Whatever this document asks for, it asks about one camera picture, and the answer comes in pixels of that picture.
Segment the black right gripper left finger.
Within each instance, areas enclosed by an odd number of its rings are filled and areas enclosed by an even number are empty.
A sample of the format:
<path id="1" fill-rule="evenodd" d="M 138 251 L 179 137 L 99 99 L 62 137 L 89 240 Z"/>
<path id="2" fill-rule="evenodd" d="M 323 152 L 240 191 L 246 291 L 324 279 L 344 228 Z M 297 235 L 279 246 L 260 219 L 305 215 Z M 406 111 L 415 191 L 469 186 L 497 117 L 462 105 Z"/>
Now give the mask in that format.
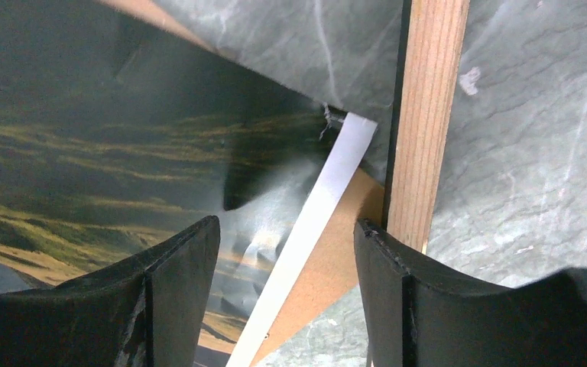
<path id="1" fill-rule="evenodd" d="M 220 223 L 47 289 L 0 294 L 0 366 L 191 366 Z"/>

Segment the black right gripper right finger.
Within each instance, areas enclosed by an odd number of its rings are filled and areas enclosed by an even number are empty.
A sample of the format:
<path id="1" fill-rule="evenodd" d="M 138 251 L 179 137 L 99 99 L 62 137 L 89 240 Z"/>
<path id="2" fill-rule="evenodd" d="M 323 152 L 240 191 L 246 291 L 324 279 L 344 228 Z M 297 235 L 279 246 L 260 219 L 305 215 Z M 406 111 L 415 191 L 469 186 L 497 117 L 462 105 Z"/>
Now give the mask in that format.
<path id="1" fill-rule="evenodd" d="M 587 268 L 518 288 L 454 270 L 373 222 L 354 228 L 376 366 L 587 366 Z"/>

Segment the landscape photo print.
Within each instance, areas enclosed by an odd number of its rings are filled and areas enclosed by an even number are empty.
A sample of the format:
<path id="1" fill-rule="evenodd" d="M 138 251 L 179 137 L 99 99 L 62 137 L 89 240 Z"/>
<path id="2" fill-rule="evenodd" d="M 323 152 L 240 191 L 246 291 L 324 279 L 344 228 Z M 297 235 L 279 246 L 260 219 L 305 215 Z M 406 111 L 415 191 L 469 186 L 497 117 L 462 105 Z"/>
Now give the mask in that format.
<path id="1" fill-rule="evenodd" d="M 180 108 L 120 78 L 136 48 L 176 39 L 101 1 L 0 1 L 0 294 L 218 217 L 191 200 L 219 169 L 179 152 Z"/>

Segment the wooden picture frame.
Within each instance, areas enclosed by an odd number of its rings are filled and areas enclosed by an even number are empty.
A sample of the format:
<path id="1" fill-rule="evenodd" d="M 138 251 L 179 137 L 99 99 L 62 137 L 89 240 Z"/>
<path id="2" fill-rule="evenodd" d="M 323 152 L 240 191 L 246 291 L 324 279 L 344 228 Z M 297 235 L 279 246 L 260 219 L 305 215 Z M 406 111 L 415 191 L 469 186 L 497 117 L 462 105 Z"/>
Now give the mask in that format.
<path id="1" fill-rule="evenodd" d="M 424 253 L 470 3 L 402 5 L 382 223 L 393 237 Z"/>

